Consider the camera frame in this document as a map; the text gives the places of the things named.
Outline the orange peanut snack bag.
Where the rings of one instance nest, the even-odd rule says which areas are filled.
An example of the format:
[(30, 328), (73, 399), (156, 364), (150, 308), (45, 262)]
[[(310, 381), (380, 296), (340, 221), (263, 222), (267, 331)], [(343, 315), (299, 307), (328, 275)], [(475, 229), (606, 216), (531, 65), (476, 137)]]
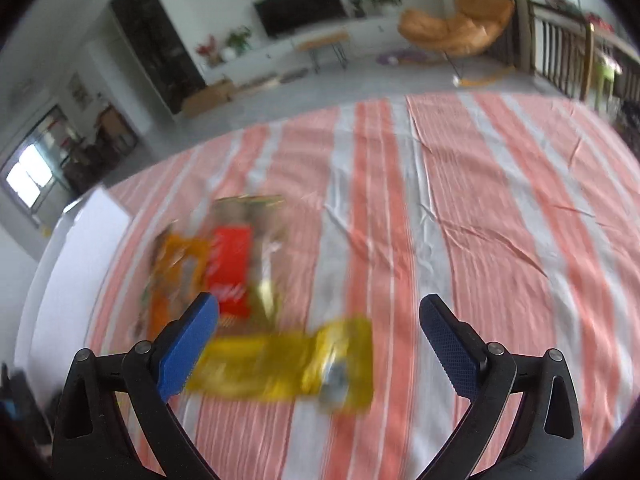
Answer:
[(204, 290), (208, 250), (205, 238), (184, 236), (172, 226), (157, 235), (141, 307), (131, 329), (134, 340), (155, 339)]

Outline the small yellow foil packet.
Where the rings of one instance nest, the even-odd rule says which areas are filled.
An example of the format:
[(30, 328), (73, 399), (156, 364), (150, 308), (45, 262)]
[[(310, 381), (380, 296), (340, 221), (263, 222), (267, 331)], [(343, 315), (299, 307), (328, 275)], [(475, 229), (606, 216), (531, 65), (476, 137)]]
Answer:
[(198, 358), (186, 390), (227, 400), (315, 398), (333, 413), (367, 411), (373, 400), (368, 318), (342, 318), (299, 330), (216, 336)]

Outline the red label snack bag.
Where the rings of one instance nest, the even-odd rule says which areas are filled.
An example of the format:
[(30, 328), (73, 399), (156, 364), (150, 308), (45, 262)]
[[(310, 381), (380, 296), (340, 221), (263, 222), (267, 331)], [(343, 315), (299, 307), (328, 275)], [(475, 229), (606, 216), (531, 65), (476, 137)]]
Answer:
[(210, 208), (204, 284), (230, 330), (273, 330), (283, 298), (286, 239), (280, 195), (218, 198)]

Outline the white storage box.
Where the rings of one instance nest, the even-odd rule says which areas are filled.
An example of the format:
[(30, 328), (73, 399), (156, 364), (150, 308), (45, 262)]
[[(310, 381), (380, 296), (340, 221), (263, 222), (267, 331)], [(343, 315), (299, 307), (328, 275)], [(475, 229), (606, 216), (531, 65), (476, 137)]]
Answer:
[(99, 185), (66, 206), (30, 284), (14, 366), (40, 396), (60, 388), (85, 345), (93, 308), (131, 216)]

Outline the striped pink white tablecloth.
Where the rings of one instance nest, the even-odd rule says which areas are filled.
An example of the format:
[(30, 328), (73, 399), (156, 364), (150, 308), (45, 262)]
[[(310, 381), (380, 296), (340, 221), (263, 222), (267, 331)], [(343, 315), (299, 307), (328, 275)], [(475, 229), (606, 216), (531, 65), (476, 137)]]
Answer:
[(206, 230), (221, 196), (285, 200), (280, 321), (364, 315), (374, 398), (172, 404), (225, 479), (413, 479), (464, 412), (418, 322), (437, 294), (514, 353), (559, 349), (586, 460), (639, 394), (639, 165), (585, 105), (507, 93), (364, 101), (217, 136), (113, 188), (132, 215), (86, 338), (130, 348), (154, 238)]

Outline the cardboard box on floor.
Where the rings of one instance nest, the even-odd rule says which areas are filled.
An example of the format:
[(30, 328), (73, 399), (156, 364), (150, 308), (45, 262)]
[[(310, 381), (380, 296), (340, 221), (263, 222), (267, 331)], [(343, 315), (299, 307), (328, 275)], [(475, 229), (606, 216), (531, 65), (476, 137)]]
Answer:
[(231, 102), (235, 93), (235, 84), (230, 79), (218, 80), (186, 98), (182, 103), (182, 114), (189, 118), (204, 114)]

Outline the red flower vase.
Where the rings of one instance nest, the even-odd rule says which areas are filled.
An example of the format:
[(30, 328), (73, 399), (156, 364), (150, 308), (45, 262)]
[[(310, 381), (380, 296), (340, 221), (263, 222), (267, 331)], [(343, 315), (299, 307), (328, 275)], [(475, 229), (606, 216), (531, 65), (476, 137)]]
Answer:
[(217, 40), (213, 35), (208, 35), (202, 44), (198, 44), (195, 52), (205, 61), (208, 67), (215, 67), (221, 63)]

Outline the potted green plant left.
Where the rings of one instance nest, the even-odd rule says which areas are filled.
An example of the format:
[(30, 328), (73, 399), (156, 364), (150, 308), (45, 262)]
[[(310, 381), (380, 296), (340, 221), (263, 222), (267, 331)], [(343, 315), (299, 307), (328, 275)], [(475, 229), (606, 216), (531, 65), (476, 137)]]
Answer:
[(226, 39), (226, 46), (231, 48), (237, 55), (242, 55), (250, 50), (250, 38), (253, 32), (248, 26), (239, 26), (231, 29)]

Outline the orange lounge chair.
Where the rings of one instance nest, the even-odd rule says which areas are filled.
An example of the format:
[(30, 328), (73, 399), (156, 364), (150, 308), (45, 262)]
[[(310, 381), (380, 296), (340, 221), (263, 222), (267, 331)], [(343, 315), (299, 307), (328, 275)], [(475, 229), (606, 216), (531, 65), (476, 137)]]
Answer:
[(499, 39), (514, 10), (514, 0), (456, 0), (451, 18), (407, 9), (401, 13), (397, 29), (402, 38), (424, 51), (452, 58), (478, 55)]

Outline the black tall cabinet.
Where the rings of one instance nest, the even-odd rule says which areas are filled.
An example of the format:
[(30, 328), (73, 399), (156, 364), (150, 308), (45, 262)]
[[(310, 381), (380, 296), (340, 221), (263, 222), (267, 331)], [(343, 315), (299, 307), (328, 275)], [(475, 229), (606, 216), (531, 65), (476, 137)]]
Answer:
[(112, 0), (111, 9), (151, 84), (173, 115), (205, 88), (160, 0)]

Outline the white tv cabinet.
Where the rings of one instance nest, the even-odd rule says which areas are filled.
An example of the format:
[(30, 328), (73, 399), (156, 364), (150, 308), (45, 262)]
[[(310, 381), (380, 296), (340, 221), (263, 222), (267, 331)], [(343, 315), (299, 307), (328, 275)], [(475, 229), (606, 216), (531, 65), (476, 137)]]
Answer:
[(229, 62), (205, 67), (203, 77), (206, 84), (228, 78), (240, 86), (269, 74), (311, 68), (314, 61), (321, 67), (338, 64), (340, 58), (335, 50), (350, 62), (402, 49), (408, 42), (397, 30), (398, 21), (399, 15), (395, 14), (320, 24), (283, 39), (258, 44)]

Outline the small wooden bench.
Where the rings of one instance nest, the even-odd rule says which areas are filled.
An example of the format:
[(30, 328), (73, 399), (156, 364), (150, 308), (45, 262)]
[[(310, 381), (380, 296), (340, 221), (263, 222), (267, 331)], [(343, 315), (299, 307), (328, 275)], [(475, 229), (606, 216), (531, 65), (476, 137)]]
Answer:
[(350, 36), (348, 31), (340, 30), (339, 32), (332, 32), (332, 34), (319, 36), (296, 44), (294, 49), (296, 52), (306, 53), (306, 55), (309, 56), (312, 68), (316, 74), (320, 73), (321, 70), (319, 53), (322, 49), (331, 49), (337, 58), (338, 64), (340, 64), (344, 70), (348, 64), (348, 58), (343, 44), (349, 40)]

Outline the black flat television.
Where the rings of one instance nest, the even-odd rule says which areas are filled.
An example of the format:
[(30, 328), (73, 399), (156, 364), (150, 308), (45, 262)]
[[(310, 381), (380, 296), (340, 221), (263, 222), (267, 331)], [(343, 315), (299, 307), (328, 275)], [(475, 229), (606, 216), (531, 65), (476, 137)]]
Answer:
[(272, 39), (347, 16), (342, 0), (258, 0), (254, 9), (266, 35)]

